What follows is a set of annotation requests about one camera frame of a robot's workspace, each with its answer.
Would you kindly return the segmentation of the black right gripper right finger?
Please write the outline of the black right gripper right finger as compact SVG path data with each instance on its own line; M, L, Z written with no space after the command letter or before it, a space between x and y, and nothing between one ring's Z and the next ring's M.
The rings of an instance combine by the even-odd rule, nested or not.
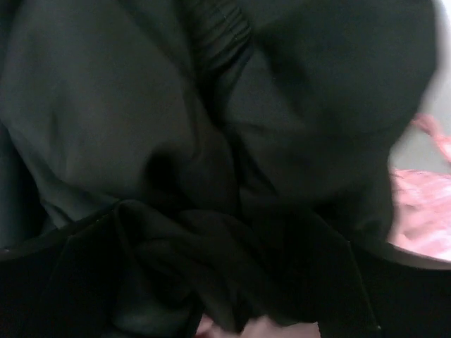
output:
M322 337L449 337L450 264L389 243L322 237L316 311Z

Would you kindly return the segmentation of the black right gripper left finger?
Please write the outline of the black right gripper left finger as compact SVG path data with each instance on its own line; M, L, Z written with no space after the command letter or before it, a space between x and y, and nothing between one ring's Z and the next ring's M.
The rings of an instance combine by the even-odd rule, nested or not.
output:
M116 231L81 222L1 251L2 337L100 337L116 293Z

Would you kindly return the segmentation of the black trousers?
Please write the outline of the black trousers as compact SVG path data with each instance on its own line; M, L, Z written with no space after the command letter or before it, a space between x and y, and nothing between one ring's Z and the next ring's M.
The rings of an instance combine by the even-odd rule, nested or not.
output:
M319 326L437 63L432 1L2 1L1 251L108 219L100 337Z

